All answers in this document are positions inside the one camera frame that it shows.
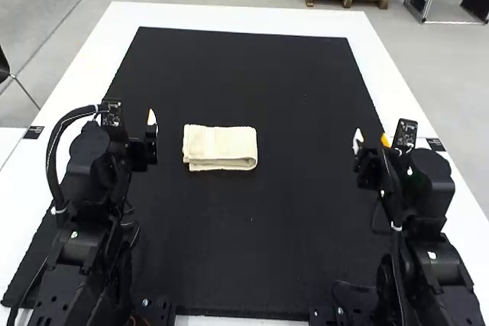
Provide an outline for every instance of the black chair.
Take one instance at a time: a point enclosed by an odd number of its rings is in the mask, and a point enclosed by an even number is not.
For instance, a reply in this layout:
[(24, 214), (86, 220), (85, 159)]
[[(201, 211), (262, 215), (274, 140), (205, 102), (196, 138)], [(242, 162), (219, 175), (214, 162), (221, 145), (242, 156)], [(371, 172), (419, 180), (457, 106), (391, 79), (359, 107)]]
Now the black chair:
[(3, 53), (0, 46), (0, 83), (4, 82), (10, 76), (10, 65), (8, 65), (7, 57)]

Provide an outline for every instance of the white zip tie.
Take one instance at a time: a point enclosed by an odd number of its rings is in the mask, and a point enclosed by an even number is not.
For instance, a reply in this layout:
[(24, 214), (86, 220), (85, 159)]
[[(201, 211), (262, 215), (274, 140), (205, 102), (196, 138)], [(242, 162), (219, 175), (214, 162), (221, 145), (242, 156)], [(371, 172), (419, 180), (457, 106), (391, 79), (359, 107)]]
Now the white zip tie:
[(403, 231), (403, 226), (401, 225), (400, 227), (396, 227), (396, 226), (394, 225), (394, 222), (393, 222), (393, 221), (390, 223), (390, 227), (391, 227), (392, 229), (394, 229), (396, 232), (402, 232), (402, 231)]

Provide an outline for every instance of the cable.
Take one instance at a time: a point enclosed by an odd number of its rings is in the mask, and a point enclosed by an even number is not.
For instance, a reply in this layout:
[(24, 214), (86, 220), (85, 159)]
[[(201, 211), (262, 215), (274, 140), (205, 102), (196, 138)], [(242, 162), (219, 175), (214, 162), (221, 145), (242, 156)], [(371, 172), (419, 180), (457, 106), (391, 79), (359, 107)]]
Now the cable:
[(17, 82), (18, 86), (22, 88), (24, 91), (25, 95), (31, 100), (32, 103), (34, 103), (34, 106), (36, 106), (37, 110), (40, 111), (40, 106), (35, 102), (35, 100), (32, 98), (31, 94), (27, 91), (27, 89), (22, 85), (21, 81), (18, 80), (17, 76), (14, 74), (8, 72), (7, 70), (0, 69), (0, 73), (5, 74), (7, 76), (10, 76), (14, 81)]
[(136, 228), (136, 231), (134, 233), (134, 236), (132, 238), (132, 241), (131, 241), (131, 244), (129, 245), (129, 248), (133, 249), (134, 246), (138, 243), (138, 239), (139, 239), (139, 232), (141, 231), (141, 225), (139, 224), (139, 222), (137, 222), (137, 228)]
[(88, 105), (76, 108), (64, 115), (54, 126), (46, 151), (46, 176), (51, 194), (53, 195), (54, 205), (57, 214), (57, 221), (61, 220), (60, 215), (66, 215), (66, 206), (63, 192), (61, 191), (58, 175), (56, 171), (56, 152), (63, 132), (76, 120), (95, 113), (108, 112), (106, 105)]
[(391, 234), (391, 249), (390, 249), (390, 257), (392, 259), (392, 267), (393, 267), (393, 277), (394, 284), (396, 286), (397, 299), (399, 301), (399, 310), (401, 317), (401, 326), (407, 325), (406, 320), (406, 310), (407, 308), (407, 300), (406, 293), (404, 291), (404, 284), (402, 280), (401, 268), (400, 268), (400, 241), (403, 236), (403, 209), (401, 207), (402, 203), (402, 189), (400, 186), (399, 176), (397, 175), (395, 169), (391, 166), (390, 161), (387, 160), (385, 154), (385, 148), (381, 148), (381, 163), (384, 167), (387, 175), (389, 176), (390, 183), (393, 185), (393, 201), (397, 207), (395, 208), (394, 218), (390, 223), (392, 227)]
[(33, 284), (36, 282), (37, 278), (42, 273), (42, 271), (44, 269), (44, 265), (46, 265), (46, 262), (47, 262), (47, 257), (44, 259), (44, 261), (40, 265), (40, 268), (37, 271), (36, 275), (31, 280), (31, 283), (29, 284), (28, 288), (25, 290), (25, 292), (21, 298), (21, 301), (19, 303), (17, 303), (16, 305), (12, 306), (12, 308), (10, 308), (10, 313), (8, 315), (8, 320), (7, 320), (7, 326), (15, 326), (15, 319), (17, 318), (18, 309), (22, 306), (22, 303), (24, 303), (24, 300), (28, 296), (28, 293), (30, 292)]

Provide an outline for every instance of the metal frame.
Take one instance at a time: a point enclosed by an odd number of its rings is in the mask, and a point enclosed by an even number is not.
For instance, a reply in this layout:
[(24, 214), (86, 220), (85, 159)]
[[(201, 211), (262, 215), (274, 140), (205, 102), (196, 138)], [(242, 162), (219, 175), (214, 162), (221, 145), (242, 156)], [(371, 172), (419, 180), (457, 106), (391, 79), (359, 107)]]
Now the metal frame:
[(433, 0), (426, 0), (423, 10), (420, 12), (411, 4), (410, 0), (404, 0), (407, 10), (420, 24), (455, 24), (455, 25), (485, 25), (483, 21), (428, 21), (428, 13), (433, 4)]

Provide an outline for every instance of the black cable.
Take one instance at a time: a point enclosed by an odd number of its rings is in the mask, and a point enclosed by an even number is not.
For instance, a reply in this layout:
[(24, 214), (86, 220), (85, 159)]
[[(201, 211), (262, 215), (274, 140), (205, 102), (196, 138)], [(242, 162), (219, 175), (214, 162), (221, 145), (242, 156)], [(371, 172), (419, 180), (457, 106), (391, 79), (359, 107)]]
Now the black cable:
[(15, 305), (10, 308), (10, 313), (8, 315), (8, 320), (7, 320), (7, 326), (15, 326), (15, 319), (17, 318), (18, 315), (18, 310), (22, 306), (22, 303), (24, 303), (24, 300), (28, 296), (28, 293), (30, 292), (33, 284), (36, 283), (37, 279), (39, 278), (39, 275), (42, 273), (44, 270), (44, 265), (46, 265), (47, 262), (47, 257), (44, 259), (43, 263), (41, 264), (39, 270), (37, 271), (36, 275), (32, 279), (31, 283), (29, 284), (28, 288), (25, 289), (25, 292), (20, 300), (19, 303), (16, 303)]
[(129, 200), (125, 199), (125, 204), (128, 206), (128, 210), (124, 210), (124, 215), (129, 215), (134, 213), (134, 206), (132, 206)]
[(141, 225), (139, 224), (139, 222), (138, 221), (134, 221), (134, 222), (137, 225), (137, 227), (136, 227), (136, 231), (134, 232), (134, 236), (131, 240), (131, 244), (129, 245), (129, 248), (131, 248), (131, 250), (134, 248), (136, 244), (138, 244), (139, 233), (141, 232)]
[(383, 147), (381, 148), (381, 164), (384, 167), (385, 172), (389, 176), (389, 183), (393, 186), (390, 189), (393, 195), (393, 201), (395, 205), (397, 205), (392, 223), (393, 228), (391, 234), (390, 257), (392, 259), (393, 277), (396, 286), (397, 300), (399, 301), (401, 326), (407, 326), (407, 299), (400, 268), (400, 241), (403, 237), (403, 209), (401, 207), (402, 189), (399, 181), (399, 176), (397, 175), (396, 170), (392, 167), (390, 161), (387, 159), (385, 149)]
[(57, 221), (62, 219), (61, 214), (65, 213), (64, 195), (61, 191), (60, 182), (56, 171), (56, 152), (63, 132), (76, 120), (95, 113), (108, 112), (107, 105), (88, 105), (76, 108), (64, 115), (54, 126), (46, 151), (46, 176), (51, 194), (53, 195), (55, 209), (57, 211)]

